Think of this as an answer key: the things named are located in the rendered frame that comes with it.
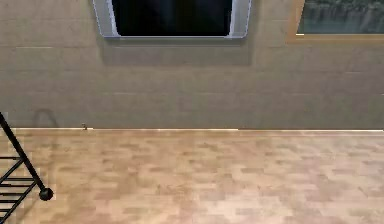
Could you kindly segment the white framed dark window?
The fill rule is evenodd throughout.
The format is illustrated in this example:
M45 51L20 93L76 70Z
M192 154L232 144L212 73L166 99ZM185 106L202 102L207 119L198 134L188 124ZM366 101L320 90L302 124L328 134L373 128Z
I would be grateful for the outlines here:
M252 0L92 0L99 33L124 39L243 39Z

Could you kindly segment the wood framed landscape picture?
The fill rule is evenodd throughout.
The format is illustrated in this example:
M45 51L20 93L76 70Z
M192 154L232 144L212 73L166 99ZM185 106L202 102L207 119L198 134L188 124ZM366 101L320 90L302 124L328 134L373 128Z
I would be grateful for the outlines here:
M384 44L384 0L294 0L286 41Z

